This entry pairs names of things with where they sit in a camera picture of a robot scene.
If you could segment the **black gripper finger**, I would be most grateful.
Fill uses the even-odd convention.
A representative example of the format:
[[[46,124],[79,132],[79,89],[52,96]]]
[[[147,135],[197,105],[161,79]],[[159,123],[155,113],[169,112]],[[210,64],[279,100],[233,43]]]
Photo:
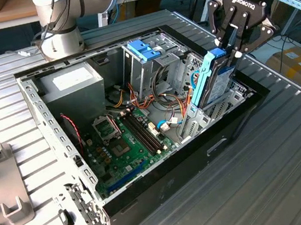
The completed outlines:
[[[243,54],[250,53],[254,51],[259,46],[264,44],[270,38],[272,38],[278,27],[274,26],[269,18],[265,18],[264,21],[260,23],[260,34],[257,39],[250,42],[249,39],[254,31],[254,29],[248,27],[250,15],[248,12],[243,12],[240,18],[236,36],[235,44],[233,47],[234,57],[242,57]]]
[[[223,0],[210,0],[207,4],[211,33],[215,35],[215,44],[219,48],[226,48],[234,31],[232,26],[236,14],[233,4],[225,7]]]

